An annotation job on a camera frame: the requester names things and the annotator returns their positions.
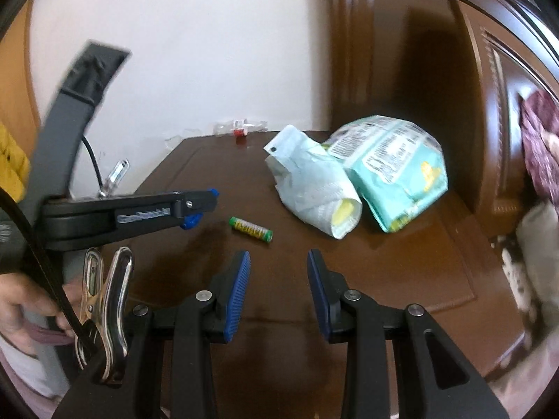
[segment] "triangular cutout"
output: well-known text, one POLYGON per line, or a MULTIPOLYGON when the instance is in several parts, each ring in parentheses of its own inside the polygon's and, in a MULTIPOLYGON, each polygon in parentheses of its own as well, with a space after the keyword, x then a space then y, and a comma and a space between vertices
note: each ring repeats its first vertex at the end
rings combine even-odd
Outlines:
POLYGON ((425 338, 439 389, 449 389, 466 384, 469 376, 452 358, 435 334, 427 332, 425 338))

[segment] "ribbed blue pad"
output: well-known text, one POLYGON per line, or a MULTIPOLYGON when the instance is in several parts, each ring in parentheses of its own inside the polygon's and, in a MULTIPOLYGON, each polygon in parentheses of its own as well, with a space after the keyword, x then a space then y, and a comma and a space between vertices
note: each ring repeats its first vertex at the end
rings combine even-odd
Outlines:
POLYGON ((227 316, 225 321, 224 337, 225 342, 231 341, 241 319, 242 303, 244 302, 245 293, 247 291, 248 278, 251 274, 251 256, 245 252, 242 257, 241 267, 237 273, 235 284, 231 290, 231 297, 227 303, 227 316))
POLYGON ((330 308, 318 273, 317 262, 312 256, 312 252, 309 252, 307 257, 307 276, 311 287, 312 301, 315 305, 315 313, 317 314, 318 326, 324 338, 328 340, 332 333, 330 308))

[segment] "clear plastic bottle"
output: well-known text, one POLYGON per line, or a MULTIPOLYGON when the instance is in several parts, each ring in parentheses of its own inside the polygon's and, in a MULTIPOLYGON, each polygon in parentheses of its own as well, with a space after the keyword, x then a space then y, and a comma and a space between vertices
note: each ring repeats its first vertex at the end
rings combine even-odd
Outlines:
POLYGON ((251 132, 263 132, 268 130, 267 121, 250 122, 245 119, 233 119, 226 123, 216 123, 213 127, 213 135, 234 135, 242 137, 251 132))

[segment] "wooden table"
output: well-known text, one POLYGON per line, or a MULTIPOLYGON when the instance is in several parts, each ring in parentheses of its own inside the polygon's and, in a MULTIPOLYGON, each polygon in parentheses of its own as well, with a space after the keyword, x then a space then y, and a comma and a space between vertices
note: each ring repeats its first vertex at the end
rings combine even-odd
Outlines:
POLYGON ((364 206, 357 228, 337 241, 280 202, 262 150, 273 135, 251 134, 245 145, 232 137, 183 141, 138 193, 216 188, 216 210, 195 229, 173 228, 126 242, 136 256, 130 298, 153 307, 179 304, 205 288, 236 250, 250 251, 239 331, 230 344, 212 347, 220 419, 340 417, 346 347, 328 345, 319 333, 306 275, 309 249, 322 250, 330 269, 380 304, 426 306, 483 375, 522 338, 501 263, 454 192, 389 235, 364 206), (273 229, 273 241, 231 230, 233 215, 273 229))

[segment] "person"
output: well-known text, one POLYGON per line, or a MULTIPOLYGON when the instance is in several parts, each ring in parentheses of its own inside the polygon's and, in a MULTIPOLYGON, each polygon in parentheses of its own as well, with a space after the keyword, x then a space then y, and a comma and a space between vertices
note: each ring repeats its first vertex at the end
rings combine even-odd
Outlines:
MULTIPOLYGON (((79 312, 81 276, 63 286, 74 311, 79 312)), ((68 337, 74 333, 68 320, 48 293, 23 273, 0 274, 0 363, 21 397, 39 419, 49 419, 60 397, 49 388, 43 366, 37 359, 35 340, 23 310, 56 317, 68 337)))

